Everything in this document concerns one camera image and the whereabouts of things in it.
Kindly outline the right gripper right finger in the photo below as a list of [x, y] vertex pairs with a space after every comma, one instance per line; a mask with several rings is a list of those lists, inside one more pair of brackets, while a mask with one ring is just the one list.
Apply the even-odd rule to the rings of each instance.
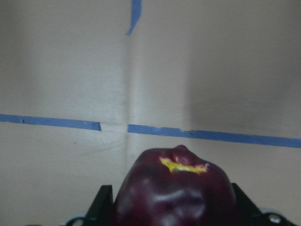
[[259, 226], [262, 212], [236, 183], [231, 183], [236, 200], [239, 226]]

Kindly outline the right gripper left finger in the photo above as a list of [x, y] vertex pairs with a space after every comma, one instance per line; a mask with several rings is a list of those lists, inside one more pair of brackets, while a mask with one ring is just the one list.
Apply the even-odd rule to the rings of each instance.
[[112, 185], [103, 185], [85, 215], [85, 225], [111, 226], [112, 206]]

